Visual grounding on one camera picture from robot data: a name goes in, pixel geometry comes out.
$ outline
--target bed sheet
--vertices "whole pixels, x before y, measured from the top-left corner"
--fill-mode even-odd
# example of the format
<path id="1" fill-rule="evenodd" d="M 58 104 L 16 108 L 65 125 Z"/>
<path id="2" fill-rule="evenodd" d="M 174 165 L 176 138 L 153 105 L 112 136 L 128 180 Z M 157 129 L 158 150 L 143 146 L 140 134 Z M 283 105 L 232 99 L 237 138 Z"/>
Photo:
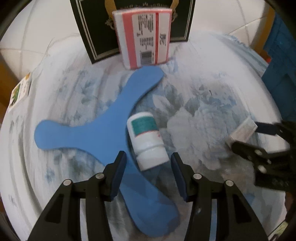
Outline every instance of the bed sheet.
<path id="1" fill-rule="evenodd" d="M 248 115 L 255 121 L 280 121 L 261 80 L 266 62 L 232 36 L 205 32 L 192 32 L 187 43 L 170 44 L 169 51 L 169 61 L 160 65 L 165 77 L 133 113 L 154 115 L 169 155 L 179 152 L 184 163 L 212 181 L 233 180 L 270 233 L 285 215 L 284 193 L 255 187 L 251 163 L 232 154 L 224 143 Z M 115 101 L 131 74 L 120 55 L 92 65 L 80 36 L 53 43 L 33 71 L 29 96 L 6 113 L 0 133 L 1 196 L 21 240 L 28 238 L 64 179 L 78 182 L 104 169 L 80 150 L 38 149 L 37 124 L 44 119 L 70 126 L 92 121 Z M 262 134 L 253 135 L 249 142 L 268 151 L 287 147 L 280 138 Z M 180 197 L 170 163 L 143 175 L 176 203 L 180 225 L 165 237 L 147 237 L 133 224 L 119 193 L 106 203 L 114 241 L 183 240 L 191 204 Z M 211 240 L 215 240 L 215 213 L 213 202 Z M 87 240 L 83 201 L 81 233 Z"/>

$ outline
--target bottle label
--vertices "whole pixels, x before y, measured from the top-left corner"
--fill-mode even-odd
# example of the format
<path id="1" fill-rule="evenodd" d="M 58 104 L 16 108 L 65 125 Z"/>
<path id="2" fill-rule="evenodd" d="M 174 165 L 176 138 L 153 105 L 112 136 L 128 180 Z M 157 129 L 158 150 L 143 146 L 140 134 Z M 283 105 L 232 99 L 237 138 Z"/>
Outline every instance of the bottle label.
<path id="1" fill-rule="evenodd" d="M 149 131 L 158 131 L 156 122 L 152 116 L 144 116 L 131 122 L 135 137 Z"/>

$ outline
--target pink package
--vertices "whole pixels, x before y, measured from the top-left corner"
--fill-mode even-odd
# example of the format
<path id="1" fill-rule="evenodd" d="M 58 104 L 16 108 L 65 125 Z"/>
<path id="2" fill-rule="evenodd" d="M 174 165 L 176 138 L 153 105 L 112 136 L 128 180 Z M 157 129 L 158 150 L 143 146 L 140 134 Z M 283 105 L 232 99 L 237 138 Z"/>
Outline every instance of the pink package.
<path id="1" fill-rule="evenodd" d="M 170 8 L 133 8 L 113 11 L 123 64 L 127 69 L 168 60 Z"/>

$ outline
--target pill bottle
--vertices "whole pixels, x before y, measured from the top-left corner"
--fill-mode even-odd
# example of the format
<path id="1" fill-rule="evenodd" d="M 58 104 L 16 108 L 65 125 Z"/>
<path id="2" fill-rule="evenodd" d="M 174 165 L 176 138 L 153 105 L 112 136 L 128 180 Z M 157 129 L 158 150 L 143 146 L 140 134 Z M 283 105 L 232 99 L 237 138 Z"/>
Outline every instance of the pill bottle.
<path id="1" fill-rule="evenodd" d="M 150 112 L 139 112 L 127 121 L 128 133 L 141 171 L 169 161 L 155 119 Z"/>

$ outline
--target screw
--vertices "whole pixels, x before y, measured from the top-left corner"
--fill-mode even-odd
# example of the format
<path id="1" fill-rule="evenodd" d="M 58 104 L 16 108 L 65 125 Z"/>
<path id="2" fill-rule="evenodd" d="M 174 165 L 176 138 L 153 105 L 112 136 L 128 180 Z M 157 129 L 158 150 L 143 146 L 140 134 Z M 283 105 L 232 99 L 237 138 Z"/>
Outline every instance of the screw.
<path id="1" fill-rule="evenodd" d="M 264 166 L 262 166 L 262 165 L 259 165 L 257 168 L 258 168 L 258 170 L 259 170 L 261 173 L 266 173 L 266 172 L 267 172 L 266 168 L 265 168 Z"/>
<path id="2" fill-rule="evenodd" d="M 72 183 L 72 181 L 71 181 L 70 179 L 66 179 L 66 180 L 63 182 L 63 184 L 64 184 L 65 186 L 69 186 L 71 183 Z"/>
<path id="3" fill-rule="evenodd" d="M 193 175 L 193 178 L 199 180 L 199 179 L 202 178 L 202 175 L 199 174 L 199 173 L 195 173 L 195 174 Z"/>
<path id="4" fill-rule="evenodd" d="M 255 150 L 255 153 L 259 156 L 262 156 L 262 152 L 260 150 Z"/>
<path id="5" fill-rule="evenodd" d="M 232 187 L 233 186 L 233 181 L 231 181 L 231 180 L 227 180 L 225 183 L 229 187 Z"/>
<path id="6" fill-rule="evenodd" d="M 105 176 L 104 173 L 101 173 L 101 172 L 97 173 L 96 174 L 96 179 L 102 179 L 102 178 L 104 178 L 104 176 Z"/>

